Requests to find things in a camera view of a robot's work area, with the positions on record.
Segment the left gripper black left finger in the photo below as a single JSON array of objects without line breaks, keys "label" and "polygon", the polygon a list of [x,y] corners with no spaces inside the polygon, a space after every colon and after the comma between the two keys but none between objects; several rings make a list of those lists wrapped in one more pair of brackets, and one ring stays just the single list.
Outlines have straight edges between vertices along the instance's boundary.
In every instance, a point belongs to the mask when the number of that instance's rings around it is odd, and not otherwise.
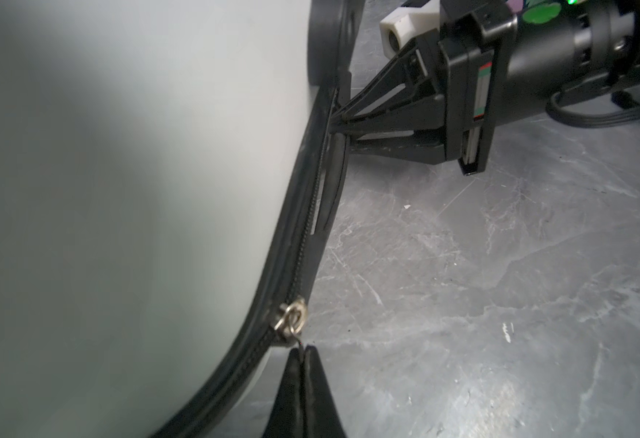
[{"label": "left gripper black left finger", "polygon": [[302,353],[293,348],[285,363],[284,373],[274,399],[263,438],[296,438],[304,436]]}]

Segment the white black suitcase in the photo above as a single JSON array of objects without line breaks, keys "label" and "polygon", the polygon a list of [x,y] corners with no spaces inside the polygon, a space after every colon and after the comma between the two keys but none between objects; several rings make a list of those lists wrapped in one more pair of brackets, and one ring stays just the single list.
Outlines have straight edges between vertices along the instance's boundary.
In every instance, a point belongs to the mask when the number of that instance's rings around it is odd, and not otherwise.
[{"label": "white black suitcase", "polygon": [[360,1],[0,1],[0,437],[203,437],[303,307]]}]

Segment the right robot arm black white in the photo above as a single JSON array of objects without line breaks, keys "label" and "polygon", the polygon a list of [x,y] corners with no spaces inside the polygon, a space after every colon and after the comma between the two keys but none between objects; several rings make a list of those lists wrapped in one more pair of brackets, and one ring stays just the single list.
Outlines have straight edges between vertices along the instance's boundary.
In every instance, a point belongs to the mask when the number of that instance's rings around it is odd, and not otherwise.
[{"label": "right robot arm black white", "polygon": [[571,106],[640,85],[640,1],[444,1],[332,121],[357,151],[481,173],[495,130],[540,113],[598,129],[640,122]]}]

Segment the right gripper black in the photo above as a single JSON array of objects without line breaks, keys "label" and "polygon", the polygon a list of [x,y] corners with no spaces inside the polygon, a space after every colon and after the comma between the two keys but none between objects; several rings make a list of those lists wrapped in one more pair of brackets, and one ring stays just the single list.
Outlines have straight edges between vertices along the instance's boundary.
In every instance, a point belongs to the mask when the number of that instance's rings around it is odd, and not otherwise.
[{"label": "right gripper black", "polygon": [[346,136],[352,153],[456,160],[463,173],[481,173],[496,127],[543,112],[591,72],[591,8],[540,1],[514,12],[504,1],[444,1],[440,63],[429,42],[411,41],[333,112],[330,131]]}]

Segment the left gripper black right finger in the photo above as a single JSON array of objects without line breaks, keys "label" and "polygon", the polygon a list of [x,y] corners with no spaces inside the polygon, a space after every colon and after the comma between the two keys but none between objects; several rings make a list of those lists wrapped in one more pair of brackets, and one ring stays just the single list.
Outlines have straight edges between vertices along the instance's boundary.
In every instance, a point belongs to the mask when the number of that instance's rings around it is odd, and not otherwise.
[{"label": "left gripper black right finger", "polygon": [[346,438],[327,375],[315,346],[305,347],[301,361],[303,437]]}]

